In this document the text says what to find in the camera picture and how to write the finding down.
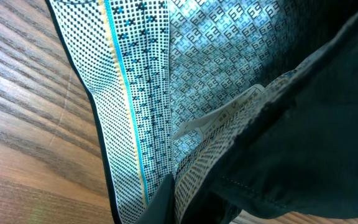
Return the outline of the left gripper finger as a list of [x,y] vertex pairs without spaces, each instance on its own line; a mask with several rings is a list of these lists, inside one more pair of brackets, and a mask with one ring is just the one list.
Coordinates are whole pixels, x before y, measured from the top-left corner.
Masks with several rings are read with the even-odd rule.
[[136,224],[173,224],[175,202],[175,180],[167,174],[149,207],[136,221]]

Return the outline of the black shorts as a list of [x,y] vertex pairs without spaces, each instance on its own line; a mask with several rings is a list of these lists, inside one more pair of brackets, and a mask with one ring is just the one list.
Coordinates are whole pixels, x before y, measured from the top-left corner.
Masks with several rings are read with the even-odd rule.
[[115,223],[358,218],[358,1],[47,2]]

